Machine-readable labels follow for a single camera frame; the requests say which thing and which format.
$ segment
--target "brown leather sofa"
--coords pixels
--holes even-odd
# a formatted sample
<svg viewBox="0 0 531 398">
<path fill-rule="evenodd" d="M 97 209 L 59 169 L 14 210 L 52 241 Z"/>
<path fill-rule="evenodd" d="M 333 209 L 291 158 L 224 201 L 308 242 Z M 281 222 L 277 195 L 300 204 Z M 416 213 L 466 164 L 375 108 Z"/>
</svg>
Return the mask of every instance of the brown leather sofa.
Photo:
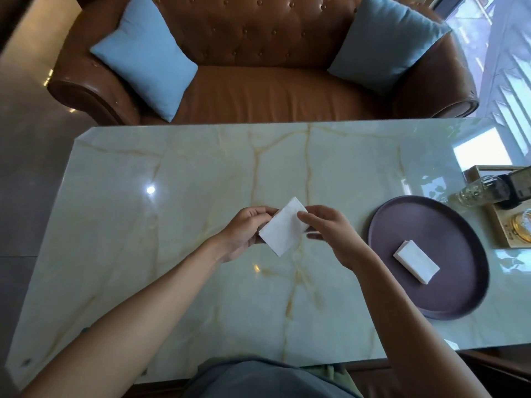
<svg viewBox="0 0 531 398">
<path fill-rule="evenodd" d="M 199 65 L 172 124 L 463 117 L 474 81 L 448 33 L 385 99 L 327 73 L 361 0 L 153 0 Z M 129 0 L 95 0 L 72 26 L 50 93 L 99 125 L 163 125 L 89 49 L 113 32 Z M 428 7 L 411 7 L 440 19 Z"/>
</svg>

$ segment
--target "sofa seat cushion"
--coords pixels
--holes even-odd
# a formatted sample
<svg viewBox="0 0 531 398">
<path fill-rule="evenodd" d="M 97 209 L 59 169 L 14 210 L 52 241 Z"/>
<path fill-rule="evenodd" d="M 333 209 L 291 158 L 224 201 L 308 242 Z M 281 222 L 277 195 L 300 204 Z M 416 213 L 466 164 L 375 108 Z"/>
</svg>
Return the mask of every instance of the sofa seat cushion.
<svg viewBox="0 0 531 398">
<path fill-rule="evenodd" d="M 143 125 L 164 125 L 149 107 Z M 199 66 L 172 124 L 375 120 L 391 117 L 375 93 L 324 70 Z"/>
</svg>

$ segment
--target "wooden tray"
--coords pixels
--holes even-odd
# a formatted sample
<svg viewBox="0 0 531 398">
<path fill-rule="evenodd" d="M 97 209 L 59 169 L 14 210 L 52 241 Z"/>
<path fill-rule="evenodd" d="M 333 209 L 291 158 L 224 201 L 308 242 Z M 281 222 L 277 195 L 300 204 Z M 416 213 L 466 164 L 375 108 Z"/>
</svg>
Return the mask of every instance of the wooden tray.
<svg viewBox="0 0 531 398">
<path fill-rule="evenodd" d="M 523 168 L 524 166 L 473 166 L 465 171 L 465 177 L 468 182 L 472 182 L 487 174 L 499 176 Z M 510 223 L 515 214 L 531 208 L 531 200 L 527 200 L 511 210 L 502 210 L 494 204 L 488 204 L 484 208 L 502 247 L 531 248 L 531 243 L 523 241 L 514 233 Z"/>
</svg>

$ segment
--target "marble tabletop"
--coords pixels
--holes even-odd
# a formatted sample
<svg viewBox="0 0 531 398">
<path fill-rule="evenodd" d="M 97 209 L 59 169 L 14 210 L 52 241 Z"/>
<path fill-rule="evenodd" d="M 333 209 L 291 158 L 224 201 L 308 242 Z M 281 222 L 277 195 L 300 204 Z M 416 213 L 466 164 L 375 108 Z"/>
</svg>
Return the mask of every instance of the marble tabletop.
<svg viewBox="0 0 531 398">
<path fill-rule="evenodd" d="M 26 385 L 242 207 L 296 196 L 361 231 L 393 197 L 459 190 L 474 164 L 526 164 L 514 140 L 488 119 L 92 128 L 74 143 L 8 370 Z M 461 349 L 531 342 L 531 250 L 497 248 L 481 210 L 464 217 L 488 254 L 488 294 L 468 316 L 431 323 Z M 282 258 L 260 245 L 219 267 L 138 382 L 245 353 L 296 366 L 385 356 L 354 274 L 306 239 Z"/>
</svg>

